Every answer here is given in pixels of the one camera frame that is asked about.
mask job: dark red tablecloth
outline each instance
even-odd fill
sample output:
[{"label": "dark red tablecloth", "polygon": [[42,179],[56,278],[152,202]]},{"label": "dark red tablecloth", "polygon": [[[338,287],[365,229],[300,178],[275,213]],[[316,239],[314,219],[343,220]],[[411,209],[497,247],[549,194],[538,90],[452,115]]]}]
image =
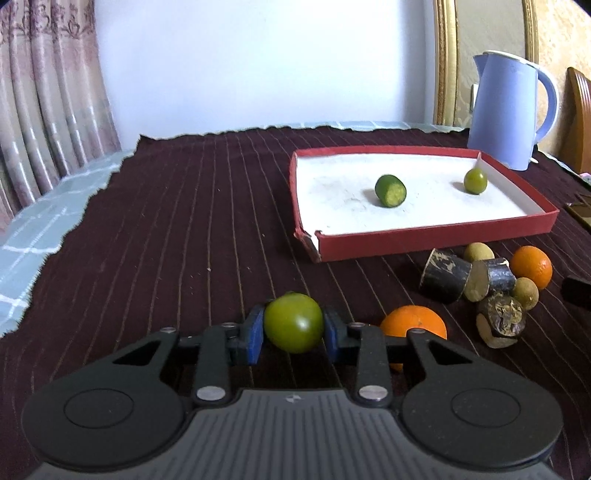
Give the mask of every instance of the dark red tablecloth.
[{"label": "dark red tablecloth", "polygon": [[[241,320],[255,304],[289,290],[335,306],[349,320],[379,323],[416,303],[446,322],[449,339],[554,393],[565,428],[551,463],[565,478],[591,475],[591,314],[563,304],[566,275],[591,278],[591,235],[561,210],[552,233],[491,244],[510,257],[520,245],[544,250],[554,278],[532,311],[524,339],[486,347],[473,305],[450,306],[417,293],[428,252],[312,264],[293,237],[288,164],[299,148],[332,145],[464,147],[465,134],[289,128],[154,141],[142,138],[81,224],[43,267],[20,328],[0,340],[0,478],[35,465],[20,431],[32,392],[53,378],[164,326],[184,335]],[[556,206],[584,187],[555,162],[523,172]],[[266,346],[260,365],[233,374],[235,386],[351,386],[350,368],[332,367],[319,348],[287,355]],[[404,389],[394,375],[398,390]]]}]

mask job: kettle handle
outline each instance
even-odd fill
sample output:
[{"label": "kettle handle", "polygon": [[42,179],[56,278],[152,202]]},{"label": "kettle handle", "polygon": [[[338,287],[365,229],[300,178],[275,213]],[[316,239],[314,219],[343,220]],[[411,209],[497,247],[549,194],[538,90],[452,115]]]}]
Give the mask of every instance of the kettle handle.
[{"label": "kettle handle", "polygon": [[558,118],[558,89],[552,76],[542,67],[538,67],[538,79],[548,92],[548,112],[544,122],[535,133],[534,145],[539,143],[552,130]]}]

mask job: green fruit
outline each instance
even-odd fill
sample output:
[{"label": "green fruit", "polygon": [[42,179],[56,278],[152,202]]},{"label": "green fruit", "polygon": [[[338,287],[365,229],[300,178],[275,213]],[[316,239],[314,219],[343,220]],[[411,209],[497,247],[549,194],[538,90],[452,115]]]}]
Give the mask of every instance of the green fruit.
[{"label": "green fruit", "polygon": [[406,187],[394,175],[382,175],[376,182],[374,190],[385,207],[397,207],[406,199]]},{"label": "green fruit", "polygon": [[464,188],[467,192],[473,193],[474,195],[480,195],[486,190],[488,185],[488,179],[486,173],[484,173],[478,167],[471,169],[464,177]]},{"label": "green fruit", "polygon": [[263,326],[271,343],[289,353],[312,350],[324,333],[320,306],[301,293],[273,300],[265,309]]}]

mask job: green tomato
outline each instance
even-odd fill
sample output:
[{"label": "green tomato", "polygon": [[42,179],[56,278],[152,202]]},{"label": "green tomato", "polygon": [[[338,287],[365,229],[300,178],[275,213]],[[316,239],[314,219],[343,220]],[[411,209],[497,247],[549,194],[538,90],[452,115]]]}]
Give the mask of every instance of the green tomato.
[{"label": "green tomato", "polygon": [[473,193],[474,195],[480,195],[484,192],[487,185],[488,179],[486,178],[486,173],[477,167],[471,169],[464,177],[464,188],[467,192]]},{"label": "green tomato", "polygon": [[320,306],[301,293],[273,300],[265,309],[263,325],[271,343],[289,353],[312,350],[324,332]]}]

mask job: curtain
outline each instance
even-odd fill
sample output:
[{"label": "curtain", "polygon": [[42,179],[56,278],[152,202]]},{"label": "curtain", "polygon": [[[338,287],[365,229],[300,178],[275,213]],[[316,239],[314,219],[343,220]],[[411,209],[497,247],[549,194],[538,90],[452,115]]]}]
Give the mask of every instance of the curtain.
[{"label": "curtain", "polygon": [[11,0],[0,9],[0,231],[60,178],[121,150],[94,11],[94,0]]}]

